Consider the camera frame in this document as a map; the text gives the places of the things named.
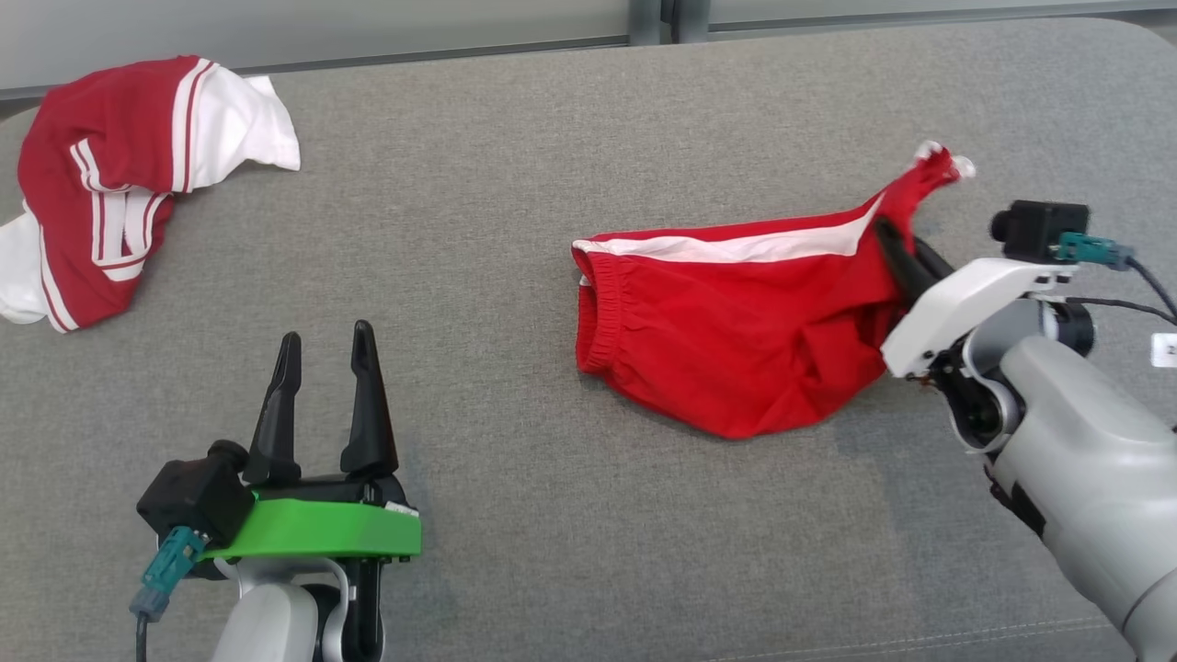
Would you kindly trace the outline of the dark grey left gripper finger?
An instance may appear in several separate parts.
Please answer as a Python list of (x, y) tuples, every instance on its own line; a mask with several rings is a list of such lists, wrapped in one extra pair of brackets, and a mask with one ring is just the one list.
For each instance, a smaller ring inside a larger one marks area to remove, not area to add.
[(302, 385), (302, 343), (297, 332), (282, 335), (270, 386), (250, 445), (244, 481), (250, 485), (293, 485), (302, 477), (294, 458), (295, 398)]
[(340, 470), (350, 476), (391, 476), (399, 468), (394, 426), (388, 410), (374, 327), (357, 320), (350, 369), (355, 377), (350, 441), (340, 456)]

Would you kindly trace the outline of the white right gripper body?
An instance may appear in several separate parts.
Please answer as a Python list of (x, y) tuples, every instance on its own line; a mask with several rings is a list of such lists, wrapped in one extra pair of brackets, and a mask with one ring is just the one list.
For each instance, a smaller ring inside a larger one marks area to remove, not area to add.
[(943, 351), (1026, 293), (1048, 291), (1076, 265), (979, 258), (929, 287), (915, 302), (880, 352), (895, 377), (923, 376)]

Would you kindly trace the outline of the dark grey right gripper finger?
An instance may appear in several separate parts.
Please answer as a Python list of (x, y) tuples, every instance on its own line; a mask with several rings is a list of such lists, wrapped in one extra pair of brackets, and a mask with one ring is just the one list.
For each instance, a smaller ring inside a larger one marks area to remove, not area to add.
[(920, 294), (932, 286), (932, 269), (925, 260), (929, 245), (919, 237), (907, 245), (907, 239), (886, 217), (875, 221), (875, 238), (904, 304), (915, 305)]
[(955, 273), (953, 265), (920, 237), (915, 237), (915, 259), (935, 282), (945, 280)]

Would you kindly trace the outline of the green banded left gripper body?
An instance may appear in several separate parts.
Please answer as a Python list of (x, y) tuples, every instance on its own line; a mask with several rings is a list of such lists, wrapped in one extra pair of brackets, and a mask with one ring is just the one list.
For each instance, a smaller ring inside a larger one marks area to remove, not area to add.
[(295, 486), (252, 486), (254, 507), (231, 543), (206, 560), (400, 560), (423, 552), (423, 523), (395, 476), (328, 476)]

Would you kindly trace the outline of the red shorts with white stripe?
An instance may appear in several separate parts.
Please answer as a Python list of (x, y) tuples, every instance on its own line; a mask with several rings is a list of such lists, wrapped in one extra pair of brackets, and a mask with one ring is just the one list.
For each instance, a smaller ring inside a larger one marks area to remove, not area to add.
[(577, 239), (577, 368), (720, 439), (820, 423), (886, 372), (907, 312), (875, 227), (913, 253), (920, 201), (975, 173), (927, 140), (844, 212)]

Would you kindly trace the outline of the red and white jersey shirt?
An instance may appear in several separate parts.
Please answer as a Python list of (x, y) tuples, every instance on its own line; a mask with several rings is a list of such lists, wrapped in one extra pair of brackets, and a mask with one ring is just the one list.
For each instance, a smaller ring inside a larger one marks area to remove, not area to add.
[(0, 225), (0, 317), (69, 335), (125, 313), (177, 196), (242, 163), (300, 168), (266, 77), (185, 55), (51, 91), (18, 154), (24, 211)]

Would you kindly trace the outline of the grey wall base rail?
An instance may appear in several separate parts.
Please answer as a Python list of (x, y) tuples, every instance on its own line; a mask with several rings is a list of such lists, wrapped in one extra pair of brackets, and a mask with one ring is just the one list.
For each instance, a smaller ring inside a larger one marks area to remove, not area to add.
[(379, 64), (399, 62), (447, 62), (447, 60), (503, 57), (536, 51), (577, 51), (577, 49), (619, 49), (630, 46), (626, 34), (576, 38), (567, 40), (546, 40), (523, 44), (501, 44), (468, 47), (468, 49), (430, 49), (400, 51), (399, 53), (379, 53), (366, 57), (302, 59), (295, 62), (244, 64), (232, 67), (244, 75), (268, 75), (278, 73), (297, 73), (306, 71), (340, 69), (350, 67), (379, 66)]
[(709, 32), (840, 29), (1177, 11), (1177, 0), (711, 0)]

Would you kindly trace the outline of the grey double frame post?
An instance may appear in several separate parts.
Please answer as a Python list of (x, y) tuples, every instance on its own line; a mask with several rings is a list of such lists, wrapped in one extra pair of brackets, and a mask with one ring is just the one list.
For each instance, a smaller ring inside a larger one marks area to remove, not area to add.
[(627, 0), (627, 44), (709, 41), (712, 0)]

